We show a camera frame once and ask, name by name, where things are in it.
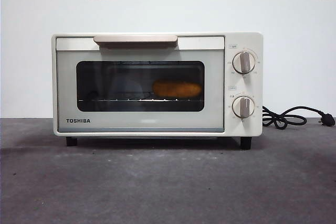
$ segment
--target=baked food item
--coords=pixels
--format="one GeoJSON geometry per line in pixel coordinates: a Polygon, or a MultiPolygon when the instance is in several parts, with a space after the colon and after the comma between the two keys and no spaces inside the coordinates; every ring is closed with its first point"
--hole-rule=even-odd
{"type": "Polygon", "coordinates": [[[186,81],[156,80],[153,83],[153,92],[158,97],[192,98],[202,91],[201,85],[186,81]]]}

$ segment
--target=oven door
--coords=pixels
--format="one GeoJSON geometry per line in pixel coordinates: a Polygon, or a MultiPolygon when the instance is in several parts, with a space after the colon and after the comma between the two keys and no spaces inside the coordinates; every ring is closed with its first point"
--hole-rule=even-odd
{"type": "Polygon", "coordinates": [[[58,132],[224,131],[224,37],[106,40],[57,39],[58,132]]]}

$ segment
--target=control knob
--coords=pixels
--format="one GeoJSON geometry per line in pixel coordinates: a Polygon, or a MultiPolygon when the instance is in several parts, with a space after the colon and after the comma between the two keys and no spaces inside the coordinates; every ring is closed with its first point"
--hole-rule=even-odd
{"type": "Polygon", "coordinates": [[[238,97],[232,104],[232,110],[240,118],[248,118],[254,112],[253,100],[249,97],[238,97]]]}
{"type": "Polygon", "coordinates": [[[250,52],[244,51],[233,58],[232,65],[238,73],[250,73],[254,69],[255,60],[250,52]]]}

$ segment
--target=white toaster oven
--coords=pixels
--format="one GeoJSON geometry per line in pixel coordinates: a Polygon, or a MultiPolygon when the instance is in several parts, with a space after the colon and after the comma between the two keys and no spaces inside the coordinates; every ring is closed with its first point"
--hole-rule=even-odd
{"type": "Polygon", "coordinates": [[[52,37],[54,133],[78,137],[239,136],[262,132],[259,33],[52,37]]]}

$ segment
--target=brand name text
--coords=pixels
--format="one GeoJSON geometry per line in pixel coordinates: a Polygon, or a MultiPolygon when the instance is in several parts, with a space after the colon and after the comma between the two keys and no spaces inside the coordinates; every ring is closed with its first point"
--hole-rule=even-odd
{"type": "Polygon", "coordinates": [[[67,123],[91,123],[90,119],[66,119],[67,123]]]}

